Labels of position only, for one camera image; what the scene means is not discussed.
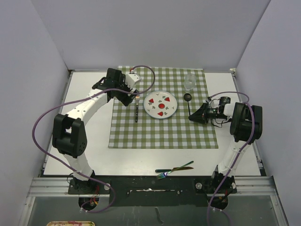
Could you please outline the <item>black spoon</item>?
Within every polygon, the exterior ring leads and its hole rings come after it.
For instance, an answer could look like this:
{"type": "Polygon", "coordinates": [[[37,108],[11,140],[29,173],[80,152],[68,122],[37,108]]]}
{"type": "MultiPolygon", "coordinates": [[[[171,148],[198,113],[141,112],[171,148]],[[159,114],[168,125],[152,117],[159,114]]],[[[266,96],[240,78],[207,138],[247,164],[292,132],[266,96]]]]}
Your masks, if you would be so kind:
{"type": "Polygon", "coordinates": [[[184,96],[183,96],[183,99],[187,102],[188,112],[189,112],[189,116],[190,116],[191,111],[190,111],[190,104],[189,104],[189,102],[192,100],[192,96],[189,93],[185,93],[184,96]]]}

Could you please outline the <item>iridescent rainbow fork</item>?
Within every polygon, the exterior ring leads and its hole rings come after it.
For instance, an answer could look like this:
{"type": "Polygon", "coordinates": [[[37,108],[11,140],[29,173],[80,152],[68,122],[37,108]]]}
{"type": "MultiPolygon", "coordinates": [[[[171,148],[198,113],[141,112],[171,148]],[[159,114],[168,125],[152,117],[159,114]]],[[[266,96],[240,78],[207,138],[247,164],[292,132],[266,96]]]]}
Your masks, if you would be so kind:
{"type": "Polygon", "coordinates": [[[190,165],[193,163],[194,163],[194,161],[190,161],[180,167],[175,167],[172,169],[156,169],[155,170],[155,172],[157,173],[156,177],[157,177],[157,179],[164,179],[172,172],[181,171],[181,170],[191,170],[191,169],[193,169],[193,167],[191,167],[190,165]]]}

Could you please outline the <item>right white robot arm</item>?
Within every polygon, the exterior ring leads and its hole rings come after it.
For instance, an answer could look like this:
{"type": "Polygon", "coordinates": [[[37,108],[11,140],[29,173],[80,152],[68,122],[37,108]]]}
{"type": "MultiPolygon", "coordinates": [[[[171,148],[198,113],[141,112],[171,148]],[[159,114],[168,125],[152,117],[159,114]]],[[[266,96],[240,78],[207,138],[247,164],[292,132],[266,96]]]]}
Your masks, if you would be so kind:
{"type": "Polygon", "coordinates": [[[234,176],[245,151],[262,135],[262,107],[246,103],[231,103],[230,97],[219,98],[218,106],[211,107],[209,99],[193,114],[189,120],[201,124],[213,123],[222,119],[230,123],[230,134],[233,136],[228,150],[216,166],[209,186],[219,193],[223,189],[234,188],[234,176]]]}

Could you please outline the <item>clear drinking glass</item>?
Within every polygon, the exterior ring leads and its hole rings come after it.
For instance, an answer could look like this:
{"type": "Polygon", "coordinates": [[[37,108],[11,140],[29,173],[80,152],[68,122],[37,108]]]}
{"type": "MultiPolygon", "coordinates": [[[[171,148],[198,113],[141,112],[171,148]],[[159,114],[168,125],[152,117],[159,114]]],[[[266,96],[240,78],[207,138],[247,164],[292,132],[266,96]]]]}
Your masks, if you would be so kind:
{"type": "Polygon", "coordinates": [[[192,90],[195,87],[197,77],[194,74],[187,74],[184,78],[185,90],[192,90]]]}

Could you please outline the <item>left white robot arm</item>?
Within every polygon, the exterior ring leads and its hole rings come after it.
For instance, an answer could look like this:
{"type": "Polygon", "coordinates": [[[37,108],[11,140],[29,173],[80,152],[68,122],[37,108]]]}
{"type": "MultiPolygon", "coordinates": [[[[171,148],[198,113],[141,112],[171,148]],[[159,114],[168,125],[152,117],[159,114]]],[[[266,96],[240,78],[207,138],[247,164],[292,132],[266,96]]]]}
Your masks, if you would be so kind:
{"type": "Polygon", "coordinates": [[[141,80],[136,73],[124,74],[109,68],[105,77],[94,84],[87,95],[87,100],[80,102],[65,115],[54,118],[52,146],[62,154],[69,165],[75,169],[74,180],[84,193],[95,190],[95,173],[88,164],[84,151],[87,147],[85,125],[92,116],[111,99],[116,98],[128,106],[135,98],[133,87],[141,80]]]}

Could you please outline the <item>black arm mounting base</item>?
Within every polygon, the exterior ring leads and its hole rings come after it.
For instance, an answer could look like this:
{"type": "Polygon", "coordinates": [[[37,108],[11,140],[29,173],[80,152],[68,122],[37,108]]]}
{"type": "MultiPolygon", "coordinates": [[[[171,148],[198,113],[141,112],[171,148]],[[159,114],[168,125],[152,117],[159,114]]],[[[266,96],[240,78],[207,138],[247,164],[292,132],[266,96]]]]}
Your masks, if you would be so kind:
{"type": "Polygon", "coordinates": [[[224,209],[228,196],[237,193],[234,178],[222,181],[210,176],[97,176],[81,184],[70,180],[68,194],[78,195],[79,204],[93,210],[102,197],[112,207],[173,207],[192,205],[224,209]]]}

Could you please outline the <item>silver fork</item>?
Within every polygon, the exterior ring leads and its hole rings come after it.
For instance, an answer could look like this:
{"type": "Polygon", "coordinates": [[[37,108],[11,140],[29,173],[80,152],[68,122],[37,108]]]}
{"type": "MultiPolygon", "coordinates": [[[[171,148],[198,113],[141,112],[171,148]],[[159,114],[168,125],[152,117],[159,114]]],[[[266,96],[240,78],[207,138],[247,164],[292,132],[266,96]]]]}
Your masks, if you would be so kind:
{"type": "Polygon", "coordinates": [[[135,122],[138,122],[138,113],[139,113],[139,101],[140,101],[140,96],[136,95],[135,97],[135,122]]]}

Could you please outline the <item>yellow rimmed tray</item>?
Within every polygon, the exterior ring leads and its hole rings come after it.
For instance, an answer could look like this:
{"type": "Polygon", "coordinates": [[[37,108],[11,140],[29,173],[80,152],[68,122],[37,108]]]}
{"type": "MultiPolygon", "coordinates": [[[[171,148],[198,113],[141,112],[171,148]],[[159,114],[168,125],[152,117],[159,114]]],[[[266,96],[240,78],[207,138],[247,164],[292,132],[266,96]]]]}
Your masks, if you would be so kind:
{"type": "Polygon", "coordinates": [[[51,221],[47,226],[95,226],[92,221],[51,221]]]}

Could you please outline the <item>white plate with strawberries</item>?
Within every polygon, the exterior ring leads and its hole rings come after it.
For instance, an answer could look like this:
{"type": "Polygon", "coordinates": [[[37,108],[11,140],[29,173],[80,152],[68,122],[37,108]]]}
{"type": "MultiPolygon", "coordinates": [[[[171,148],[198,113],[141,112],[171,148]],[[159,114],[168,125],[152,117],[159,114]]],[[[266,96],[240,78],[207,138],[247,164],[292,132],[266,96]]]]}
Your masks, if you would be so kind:
{"type": "Polygon", "coordinates": [[[150,117],[162,120],[175,114],[178,103],[171,93],[154,91],[144,98],[143,107],[150,117]]]}

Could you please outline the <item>green white checkered tablecloth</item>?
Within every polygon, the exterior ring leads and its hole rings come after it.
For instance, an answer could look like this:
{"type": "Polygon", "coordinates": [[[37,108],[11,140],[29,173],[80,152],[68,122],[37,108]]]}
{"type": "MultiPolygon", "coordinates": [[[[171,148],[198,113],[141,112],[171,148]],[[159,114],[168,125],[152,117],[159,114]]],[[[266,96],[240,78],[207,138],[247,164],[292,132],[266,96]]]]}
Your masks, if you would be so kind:
{"type": "Polygon", "coordinates": [[[150,90],[140,95],[138,122],[135,122],[135,103],[125,107],[117,99],[113,101],[109,148],[119,149],[217,149],[214,127],[202,125],[188,119],[188,105],[183,99],[185,93],[192,96],[189,102],[194,113],[208,96],[203,69],[144,67],[134,70],[142,80],[135,86],[138,91],[150,90]],[[195,87],[185,90],[187,74],[197,77],[195,87]],[[143,107],[144,98],[153,91],[167,91],[177,100],[174,115],[167,119],[150,117],[143,107]]]}

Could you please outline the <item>green handled knife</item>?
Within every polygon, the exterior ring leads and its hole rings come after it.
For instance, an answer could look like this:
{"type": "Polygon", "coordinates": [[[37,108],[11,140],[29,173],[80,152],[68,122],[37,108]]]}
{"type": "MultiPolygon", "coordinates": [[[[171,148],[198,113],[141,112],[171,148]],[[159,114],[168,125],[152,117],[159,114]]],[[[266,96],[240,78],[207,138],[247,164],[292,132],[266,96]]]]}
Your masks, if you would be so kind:
{"type": "Polygon", "coordinates": [[[156,169],[156,173],[163,173],[163,172],[169,172],[169,171],[175,171],[175,170],[192,170],[194,169],[193,167],[182,167],[182,168],[173,168],[173,169],[156,169]]]}

